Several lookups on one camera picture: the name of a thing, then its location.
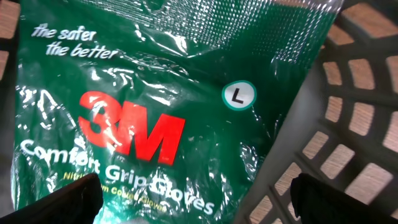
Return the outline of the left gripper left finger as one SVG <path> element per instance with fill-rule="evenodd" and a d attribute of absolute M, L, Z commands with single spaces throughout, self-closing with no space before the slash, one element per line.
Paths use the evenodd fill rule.
<path fill-rule="evenodd" d="M 1 218 L 1 224 L 94 222 L 103 206 L 97 174 L 88 174 L 22 209 Z"/>

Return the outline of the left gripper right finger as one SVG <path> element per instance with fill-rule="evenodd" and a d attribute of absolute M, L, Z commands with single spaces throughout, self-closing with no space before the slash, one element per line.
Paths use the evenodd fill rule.
<path fill-rule="evenodd" d="M 290 186 L 295 216 L 303 224 L 397 224 L 390 217 L 326 183 L 301 173 Z"/>

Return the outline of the green 3M gloves packet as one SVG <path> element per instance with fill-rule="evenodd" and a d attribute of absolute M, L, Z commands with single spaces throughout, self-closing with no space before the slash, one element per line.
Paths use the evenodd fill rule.
<path fill-rule="evenodd" d="M 95 223 L 231 223 L 341 6 L 22 1 L 15 210 L 93 174 Z"/>

